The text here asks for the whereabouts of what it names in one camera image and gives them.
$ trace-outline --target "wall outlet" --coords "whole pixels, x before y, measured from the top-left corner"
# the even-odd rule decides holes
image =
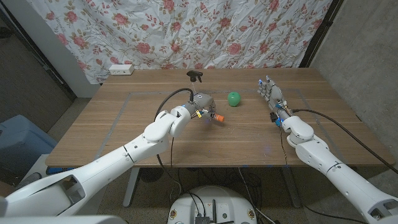
[[[112,65],[109,71],[111,75],[131,75],[134,67],[132,65]]]

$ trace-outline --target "green ball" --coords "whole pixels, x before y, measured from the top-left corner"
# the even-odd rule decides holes
[[[230,106],[237,106],[241,101],[241,95],[237,92],[231,92],[228,94],[228,103]]]

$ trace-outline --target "table leg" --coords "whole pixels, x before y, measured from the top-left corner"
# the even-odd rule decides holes
[[[289,191],[293,206],[295,208],[301,208],[299,193],[297,192],[296,184],[293,179],[292,170],[289,167],[282,167],[282,173],[284,175],[287,190]]]
[[[126,194],[124,195],[123,206],[125,208],[130,207],[132,195],[136,188],[139,168],[131,168],[129,183],[127,184]]]

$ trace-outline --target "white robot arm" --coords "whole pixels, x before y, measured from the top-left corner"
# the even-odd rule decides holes
[[[380,191],[335,157],[312,127],[293,115],[274,81],[260,80],[257,92],[268,102],[272,122],[290,133],[287,142],[301,161],[325,175],[369,223],[398,223],[398,198]]]
[[[35,181],[6,198],[4,217],[73,215],[106,184],[135,163],[169,147],[168,134],[179,137],[195,113],[215,115],[213,97],[204,93],[171,110],[160,112],[140,136],[77,169]]]

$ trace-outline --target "white wall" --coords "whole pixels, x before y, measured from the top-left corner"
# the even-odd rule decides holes
[[[77,97],[90,98],[100,85],[88,82],[72,53],[27,1],[2,0]]]

